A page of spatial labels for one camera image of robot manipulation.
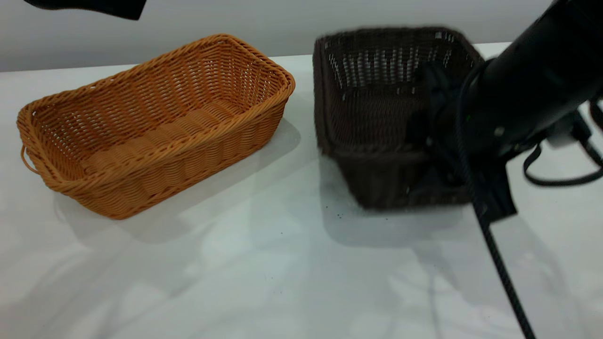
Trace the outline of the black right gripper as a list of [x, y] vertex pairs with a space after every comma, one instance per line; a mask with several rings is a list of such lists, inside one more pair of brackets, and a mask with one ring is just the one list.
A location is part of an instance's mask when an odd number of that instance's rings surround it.
[[517, 214], [504, 161], [469, 159], [462, 146], [469, 146], [469, 131], [463, 127], [469, 117], [466, 96], [469, 86], [491, 62], [475, 66], [463, 79], [454, 79], [440, 62], [422, 66], [422, 81], [428, 94], [428, 110], [422, 114], [422, 143], [431, 163], [419, 165], [407, 192], [428, 198], [467, 199], [473, 185], [474, 211], [479, 220], [493, 223]]

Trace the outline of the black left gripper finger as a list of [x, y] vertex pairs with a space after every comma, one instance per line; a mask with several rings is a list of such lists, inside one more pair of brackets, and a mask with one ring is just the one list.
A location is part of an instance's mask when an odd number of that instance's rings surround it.
[[146, 0], [27, 0], [33, 7], [46, 10], [82, 9], [130, 21], [138, 21]]

